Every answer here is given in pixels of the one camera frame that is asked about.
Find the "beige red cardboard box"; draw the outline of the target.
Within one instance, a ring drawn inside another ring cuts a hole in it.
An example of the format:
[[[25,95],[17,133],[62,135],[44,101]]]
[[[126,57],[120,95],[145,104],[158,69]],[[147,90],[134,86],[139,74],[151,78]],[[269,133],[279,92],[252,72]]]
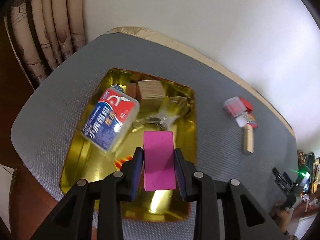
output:
[[[141,112],[156,112],[165,98],[166,94],[159,80],[138,81],[137,100]]]

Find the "wooden rectangular block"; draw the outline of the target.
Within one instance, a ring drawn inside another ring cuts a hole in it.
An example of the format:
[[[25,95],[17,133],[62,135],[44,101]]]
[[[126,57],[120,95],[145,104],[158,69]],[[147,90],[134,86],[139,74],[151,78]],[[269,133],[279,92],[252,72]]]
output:
[[[250,124],[246,124],[243,127],[244,137],[243,137],[243,152],[248,154],[254,153],[254,134],[253,127]]]

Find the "blue red toothpick box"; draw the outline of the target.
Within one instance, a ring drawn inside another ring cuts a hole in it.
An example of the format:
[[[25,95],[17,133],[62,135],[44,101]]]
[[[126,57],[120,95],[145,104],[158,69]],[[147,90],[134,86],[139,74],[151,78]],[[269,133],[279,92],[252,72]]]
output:
[[[88,116],[81,134],[104,152],[115,151],[139,113],[139,102],[109,87]]]

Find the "brown wooden door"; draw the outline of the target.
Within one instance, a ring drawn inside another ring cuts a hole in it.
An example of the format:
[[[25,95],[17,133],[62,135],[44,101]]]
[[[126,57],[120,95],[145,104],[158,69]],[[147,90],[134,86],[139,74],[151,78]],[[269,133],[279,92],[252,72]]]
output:
[[[12,239],[29,239],[57,204],[29,172],[10,139],[16,116],[32,93],[1,24],[1,219]]]

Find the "metal key bunch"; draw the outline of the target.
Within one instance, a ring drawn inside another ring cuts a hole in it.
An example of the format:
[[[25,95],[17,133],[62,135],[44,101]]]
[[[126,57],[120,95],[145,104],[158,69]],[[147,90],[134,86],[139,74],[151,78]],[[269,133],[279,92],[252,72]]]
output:
[[[143,127],[145,127],[148,124],[157,125],[161,130],[167,131],[169,129],[169,126],[167,125],[166,121],[167,121],[167,118],[160,118],[160,117],[156,117],[156,116],[150,116],[147,118],[137,119],[136,121],[134,121],[132,123],[131,131],[137,132],[138,130],[142,129]]]

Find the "beige patterned curtain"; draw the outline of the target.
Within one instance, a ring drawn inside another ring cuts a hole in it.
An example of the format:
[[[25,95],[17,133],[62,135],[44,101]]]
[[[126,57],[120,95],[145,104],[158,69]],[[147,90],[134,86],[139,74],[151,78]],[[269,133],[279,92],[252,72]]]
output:
[[[1,21],[33,89],[86,45],[83,0],[1,0]]]

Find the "small colourful round tin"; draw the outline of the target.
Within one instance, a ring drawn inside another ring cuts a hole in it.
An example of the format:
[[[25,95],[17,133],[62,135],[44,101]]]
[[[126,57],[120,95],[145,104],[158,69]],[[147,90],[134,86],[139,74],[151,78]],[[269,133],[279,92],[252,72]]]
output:
[[[252,126],[252,128],[257,128],[258,126],[255,117],[247,112],[240,114],[238,117],[236,117],[235,120],[239,127],[245,127],[246,125],[250,125]]]

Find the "grey mesh table mat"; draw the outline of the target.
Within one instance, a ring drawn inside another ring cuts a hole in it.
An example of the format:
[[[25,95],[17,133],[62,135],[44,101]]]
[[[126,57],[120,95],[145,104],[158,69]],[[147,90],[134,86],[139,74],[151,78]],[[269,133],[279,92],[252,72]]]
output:
[[[196,170],[218,181],[239,180],[269,215],[274,199],[282,196],[272,169],[287,165],[294,171],[297,167],[295,134],[285,119],[220,64],[197,52],[174,48],[169,42],[152,42],[122,30],[99,36],[63,62],[35,90],[13,124],[11,140],[17,153],[58,202],[66,194],[60,189],[60,178],[77,124],[88,100],[112,68],[190,87],[195,94]],[[243,152],[243,127],[223,108],[223,103],[235,96],[253,106],[250,114],[258,124],[253,129],[253,154]],[[174,102],[166,97],[156,112],[139,109],[136,120],[167,118],[170,127],[179,117],[170,110]],[[177,222],[125,219],[121,211],[123,239],[194,239],[196,203],[188,203],[189,217]]]

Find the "yellow small box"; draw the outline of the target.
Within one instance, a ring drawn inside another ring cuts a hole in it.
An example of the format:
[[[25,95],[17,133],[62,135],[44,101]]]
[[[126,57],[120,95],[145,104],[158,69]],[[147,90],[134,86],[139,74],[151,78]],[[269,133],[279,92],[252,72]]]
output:
[[[131,155],[128,155],[128,156],[125,156],[125,157],[121,157],[120,159],[114,160],[113,162],[114,162],[114,165],[115,165],[117,171],[120,171],[122,165],[123,165],[125,162],[127,162],[127,161],[129,161],[129,160],[131,160],[131,159],[132,159],[132,156],[131,156]]]

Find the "pink rectangular block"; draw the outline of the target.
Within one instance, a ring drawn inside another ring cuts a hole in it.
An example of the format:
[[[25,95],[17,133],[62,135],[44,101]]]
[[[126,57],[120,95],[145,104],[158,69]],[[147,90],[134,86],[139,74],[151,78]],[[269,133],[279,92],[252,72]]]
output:
[[[176,189],[174,169],[174,141],[171,131],[145,131],[144,190]]]

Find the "clear plastic case red lid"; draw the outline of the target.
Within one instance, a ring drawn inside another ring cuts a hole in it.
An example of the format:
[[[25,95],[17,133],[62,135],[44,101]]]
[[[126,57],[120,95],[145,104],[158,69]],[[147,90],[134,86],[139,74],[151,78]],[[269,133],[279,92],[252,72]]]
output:
[[[223,103],[223,108],[230,116],[234,118],[240,116],[242,113],[250,113],[251,111],[253,111],[252,104],[249,101],[238,96],[227,99]]]

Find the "red gold metal tin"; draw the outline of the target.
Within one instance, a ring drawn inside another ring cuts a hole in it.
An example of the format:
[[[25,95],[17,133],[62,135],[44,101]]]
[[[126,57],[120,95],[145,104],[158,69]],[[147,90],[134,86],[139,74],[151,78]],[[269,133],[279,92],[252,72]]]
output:
[[[137,132],[131,129],[122,144],[113,152],[104,152],[85,139],[81,130],[103,92],[112,85],[118,85],[125,90],[126,84],[137,83],[140,80],[154,80],[155,76],[112,68],[102,78],[95,92],[88,100],[85,110],[77,124],[70,147],[63,165],[60,189],[63,193],[79,180],[89,182],[104,179],[117,171],[114,160],[128,155],[133,156],[135,149],[143,146],[145,131],[160,131],[154,124],[148,124]],[[169,129],[173,133],[174,147],[180,148],[184,158],[195,163],[197,156],[196,110],[194,91],[185,85],[159,78],[167,99],[173,98],[172,113],[179,117]],[[141,180],[134,201],[121,205],[122,217],[125,219],[144,220],[148,222],[177,222],[185,220],[191,213],[191,206],[180,196],[179,190],[146,192],[144,181]]]

